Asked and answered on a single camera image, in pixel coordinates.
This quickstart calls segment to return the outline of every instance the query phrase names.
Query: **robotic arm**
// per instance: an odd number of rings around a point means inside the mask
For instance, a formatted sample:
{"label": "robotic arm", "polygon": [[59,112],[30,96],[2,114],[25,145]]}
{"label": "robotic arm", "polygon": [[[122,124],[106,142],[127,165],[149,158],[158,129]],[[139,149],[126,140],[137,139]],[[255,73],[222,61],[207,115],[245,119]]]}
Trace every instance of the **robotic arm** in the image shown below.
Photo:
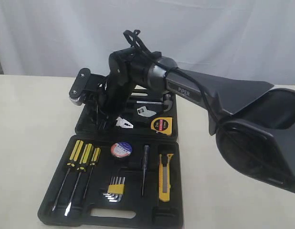
{"label": "robotic arm", "polygon": [[107,120],[124,110],[136,85],[172,92],[203,107],[209,133],[237,171],[295,192],[295,91],[267,82],[232,80],[178,68],[161,52],[150,52],[140,31],[125,31],[130,48],[109,56],[107,77],[82,69],[69,96],[93,103]]}

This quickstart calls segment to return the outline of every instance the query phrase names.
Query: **tool kit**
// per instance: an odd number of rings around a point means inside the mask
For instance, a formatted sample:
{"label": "tool kit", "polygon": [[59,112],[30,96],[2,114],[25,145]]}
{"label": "tool kit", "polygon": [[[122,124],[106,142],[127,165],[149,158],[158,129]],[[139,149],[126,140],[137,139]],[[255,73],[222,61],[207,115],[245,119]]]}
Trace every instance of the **tool kit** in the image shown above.
{"label": "tool kit", "polygon": [[[102,79],[82,69],[73,87],[87,73]],[[75,132],[38,211],[44,224],[182,228],[174,94],[134,89],[113,122],[86,101]],[[132,214],[118,218],[115,211]]]}

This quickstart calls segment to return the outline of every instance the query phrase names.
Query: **screwdriver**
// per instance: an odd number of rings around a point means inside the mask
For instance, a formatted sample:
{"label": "screwdriver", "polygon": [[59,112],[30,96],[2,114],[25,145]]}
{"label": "screwdriver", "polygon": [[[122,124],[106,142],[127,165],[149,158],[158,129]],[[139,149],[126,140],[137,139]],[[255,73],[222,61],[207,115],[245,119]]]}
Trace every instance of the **screwdriver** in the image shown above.
{"label": "screwdriver", "polygon": [[73,151],[70,154],[69,160],[67,162],[68,170],[67,170],[67,173],[65,175],[65,178],[63,179],[63,182],[61,184],[61,188],[58,191],[58,194],[56,196],[55,202],[54,202],[53,207],[52,207],[52,211],[54,211],[56,209],[58,199],[59,199],[59,197],[61,195],[61,192],[62,192],[62,189],[63,189],[63,185],[64,185],[64,183],[66,181],[66,178],[67,178],[67,176],[68,176],[68,174],[70,172],[70,169],[73,168],[73,167],[75,167],[75,163],[76,163],[76,161],[77,161],[77,159],[78,159],[78,157],[80,155],[81,149],[83,147],[83,143],[84,143],[83,141],[77,140],[76,143],[75,143],[75,145],[74,145]]}
{"label": "screwdriver", "polygon": [[74,197],[74,194],[75,194],[77,184],[78,184],[78,182],[80,180],[82,172],[86,172],[86,169],[87,169],[87,166],[88,166],[88,163],[89,163],[89,160],[90,160],[90,155],[91,155],[91,152],[92,152],[93,148],[94,147],[93,147],[92,144],[86,144],[85,145],[84,151],[82,153],[81,160],[80,160],[80,162],[78,164],[78,167],[77,167],[77,170],[79,170],[79,175],[77,176],[76,183],[74,185],[72,194],[70,196],[70,200],[69,200],[68,206],[67,206],[65,214],[64,214],[65,216],[68,216],[68,214],[70,212],[70,208],[71,208],[71,204],[72,204],[72,200],[73,200],[73,197]]}
{"label": "screwdriver", "polygon": [[100,154],[101,154],[101,149],[99,147],[95,148],[94,154],[91,157],[91,162],[89,164],[90,166],[92,166],[92,168],[90,170],[90,174],[89,174],[88,181],[87,181],[87,184],[86,184],[86,188],[85,188],[85,192],[84,192],[84,195],[83,195],[83,199],[85,199],[85,197],[86,197],[86,192],[87,192],[87,189],[88,189],[90,177],[92,175],[92,171],[94,170],[94,167],[97,165],[97,162],[99,160]]}
{"label": "screwdriver", "polygon": [[145,145],[143,147],[143,159],[142,159],[143,178],[142,178],[141,196],[143,196],[143,194],[144,194],[144,184],[146,182],[146,173],[147,173],[147,166],[148,166],[148,152],[149,152],[149,145]]}

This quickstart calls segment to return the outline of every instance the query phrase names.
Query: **table surface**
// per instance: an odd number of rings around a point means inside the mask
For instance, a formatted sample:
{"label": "table surface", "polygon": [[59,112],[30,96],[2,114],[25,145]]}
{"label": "table surface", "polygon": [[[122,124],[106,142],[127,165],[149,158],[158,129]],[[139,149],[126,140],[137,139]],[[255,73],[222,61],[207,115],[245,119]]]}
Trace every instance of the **table surface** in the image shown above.
{"label": "table surface", "polygon": [[[37,210],[82,110],[68,98],[73,81],[0,75],[0,229],[57,228]],[[184,228],[295,228],[295,194],[232,169],[207,112],[180,97],[177,105]]]}

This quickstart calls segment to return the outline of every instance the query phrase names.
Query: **tape measure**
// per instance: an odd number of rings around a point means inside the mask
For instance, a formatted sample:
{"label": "tape measure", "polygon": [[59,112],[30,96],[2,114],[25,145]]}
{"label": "tape measure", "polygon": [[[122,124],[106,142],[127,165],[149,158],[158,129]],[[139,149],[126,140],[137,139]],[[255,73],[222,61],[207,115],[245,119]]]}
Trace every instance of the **tape measure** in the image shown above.
{"label": "tape measure", "polygon": [[172,117],[155,118],[151,123],[151,129],[157,132],[171,136],[172,134]]}

